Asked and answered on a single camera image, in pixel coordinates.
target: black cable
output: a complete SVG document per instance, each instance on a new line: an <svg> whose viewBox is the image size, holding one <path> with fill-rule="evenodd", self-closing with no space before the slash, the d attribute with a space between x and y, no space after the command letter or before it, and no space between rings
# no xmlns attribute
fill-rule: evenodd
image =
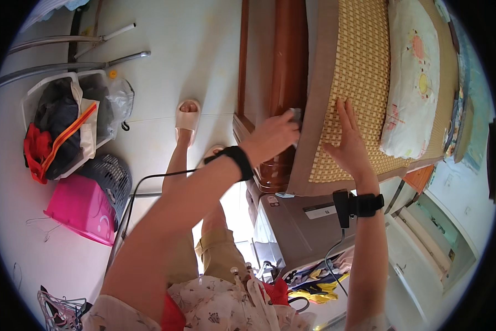
<svg viewBox="0 0 496 331"><path fill-rule="evenodd" d="M338 282L338 285L340 285L340 287L342 288L342 290L344 290L345 296L346 297L349 297L349 295L347 294L347 291L345 290L345 288L342 286L342 284L340 283L340 281L334 275L332 268L329 267L329 262L328 262L329 255L331 254L331 252L333 251L333 249L337 248L339 244L343 243L344 239L345 239L345 229L342 229L342 240L340 240L333 247L331 247L329 249L329 251L327 252L327 255L325 255L325 266L327 266L327 269L329 269L329 273L331 273L331 275L333 276L334 280L337 281Z"/></svg>
<svg viewBox="0 0 496 331"><path fill-rule="evenodd" d="M123 232L123 234L121 235L121 238L123 240L125 240L126 236L127 236L127 229L128 229L128 223L130 222L130 216L132 215L132 207L134 206L134 200L136 199L136 193L138 192L138 187L139 185L144 181L144 180L147 180L149 178L158 178L158 177L168 177L168 176L175 176L175 175L181 175L181 174L188 174L188 173L191 173L191 172L195 172L197 171L198 169L192 169L192 170L185 170L185 171L178 171L178 172L175 172L175 173L169 173L169 174L159 174L159 175L149 175L149 176L145 176L143 177L139 182L138 184L136 185L136 188L134 189L134 193L132 194L132 197L130 198L130 202L129 202L129 210L128 210L128 220L127 220L127 225L125 226L125 232Z"/></svg>
<svg viewBox="0 0 496 331"><path fill-rule="evenodd" d="M288 303L292 303L292 302L298 301L298 300L305 300L307 302L307 304L303 308L296 309L296 312L301 313L301 312L305 311L307 308L309 308L310 301L309 301L309 299L307 299L305 297L296 297L296 298L290 299L290 300L288 300Z"/></svg>

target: wooden bed frame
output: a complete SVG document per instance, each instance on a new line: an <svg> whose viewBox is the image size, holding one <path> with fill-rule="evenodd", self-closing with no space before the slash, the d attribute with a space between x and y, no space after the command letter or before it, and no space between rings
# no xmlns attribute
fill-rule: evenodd
<svg viewBox="0 0 496 331"><path fill-rule="evenodd" d="M308 27L304 0L243 0L239 84L233 132L238 143L271 116L307 103ZM294 147L255 169L264 193L286 191Z"/></svg>

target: bed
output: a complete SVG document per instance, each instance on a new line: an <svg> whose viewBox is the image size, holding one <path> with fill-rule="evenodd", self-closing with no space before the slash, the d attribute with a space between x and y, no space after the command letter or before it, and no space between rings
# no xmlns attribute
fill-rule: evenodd
<svg viewBox="0 0 496 331"><path fill-rule="evenodd" d="M255 170L264 193L318 196L354 189L354 181L326 155L341 128L337 97L351 97L370 161L380 181L443 158L443 138L457 89L457 58L450 29L432 0L420 3L439 39L437 110L428 148L418 160L379 150L390 83L387 4L382 0L244 0L241 25L238 142L269 116L304 110L301 138Z"/></svg>

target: gray plastic basket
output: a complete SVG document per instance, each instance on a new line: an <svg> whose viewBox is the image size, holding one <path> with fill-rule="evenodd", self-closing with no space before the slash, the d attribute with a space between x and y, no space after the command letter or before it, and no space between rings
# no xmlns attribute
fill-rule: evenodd
<svg viewBox="0 0 496 331"><path fill-rule="evenodd" d="M111 154L96 155L78 174L93 179L104 190L116 211L114 231L117 231L132 190L132 175L126 162Z"/></svg>

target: hand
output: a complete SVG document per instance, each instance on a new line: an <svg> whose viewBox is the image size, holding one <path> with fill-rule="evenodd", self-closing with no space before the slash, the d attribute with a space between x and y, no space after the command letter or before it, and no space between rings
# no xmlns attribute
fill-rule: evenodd
<svg viewBox="0 0 496 331"><path fill-rule="evenodd" d="M299 139L298 124L289 122L293 116L293 112L288 110L281 116L267 119L240 143L239 147L244 150L253 168L278 155Z"/></svg>
<svg viewBox="0 0 496 331"><path fill-rule="evenodd" d="M332 156L334 161L345 171L347 171L355 181L361 181L364 177L375 177L371 163L369 162L368 151L365 149L364 141L360 136L360 131L356 126L353 105L351 100L336 100L336 109L340 115L342 124L342 142L340 146L334 147L330 143L324 143L323 149Z"/></svg>

